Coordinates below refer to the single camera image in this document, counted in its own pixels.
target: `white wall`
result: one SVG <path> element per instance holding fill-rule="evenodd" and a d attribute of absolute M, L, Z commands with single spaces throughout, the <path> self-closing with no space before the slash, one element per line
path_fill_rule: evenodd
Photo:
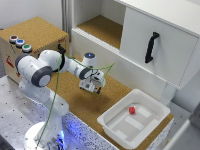
<path fill-rule="evenodd" d="M 0 0 L 0 28 L 36 16 L 62 29 L 61 0 Z"/>
<path fill-rule="evenodd" d="M 200 102 L 200 71 L 186 84 L 183 89 L 178 90 L 173 102 L 189 112 L 192 112 Z"/>

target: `cabinet door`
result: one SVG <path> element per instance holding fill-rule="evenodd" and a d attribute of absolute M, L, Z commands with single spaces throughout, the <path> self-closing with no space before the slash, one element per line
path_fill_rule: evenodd
<path fill-rule="evenodd" d="M 145 56 L 153 32 L 153 60 L 145 63 Z M 156 75 L 179 86 L 198 38 L 157 19 L 127 8 L 120 54 Z"/>

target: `white plastic bin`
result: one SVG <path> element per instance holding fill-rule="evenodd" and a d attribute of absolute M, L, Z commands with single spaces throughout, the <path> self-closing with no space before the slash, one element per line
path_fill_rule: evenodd
<path fill-rule="evenodd" d="M 135 107 L 135 114 L 129 107 Z M 97 121 L 105 133 L 126 149 L 137 148 L 170 113 L 170 109 L 135 89 L 104 112 Z"/>

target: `cabinet handle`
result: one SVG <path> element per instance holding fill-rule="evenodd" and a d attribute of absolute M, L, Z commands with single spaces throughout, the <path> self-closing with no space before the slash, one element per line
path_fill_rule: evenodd
<path fill-rule="evenodd" d="M 149 45 L 147 48 L 147 53 L 146 53 L 146 57 L 145 57 L 145 63 L 149 63 L 150 61 L 153 60 L 153 57 L 151 56 L 152 50 L 153 50 L 153 45 L 154 45 L 154 40 L 156 38 L 158 38 L 160 35 L 156 32 L 153 32 L 153 36 L 151 37 L 150 41 L 149 41 Z"/>

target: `cardboard box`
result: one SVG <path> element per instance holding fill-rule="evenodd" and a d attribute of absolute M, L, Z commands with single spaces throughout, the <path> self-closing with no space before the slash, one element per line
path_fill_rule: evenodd
<path fill-rule="evenodd" d="M 30 44 L 33 49 L 30 55 L 35 58 L 38 58 L 43 50 L 58 50 L 58 44 L 61 44 L 69 54 L 69 35 L 40 17 L 1 30 L 0 49 L 5 71 L 17 83 L 20 82 L 21 77 L 15 67 L 15 60 L 22 54 L 22 49 L 10 44 L 9 38 L 12 35 L 17 35 L 19 39 L 25 40 L 26 44 Z"/>

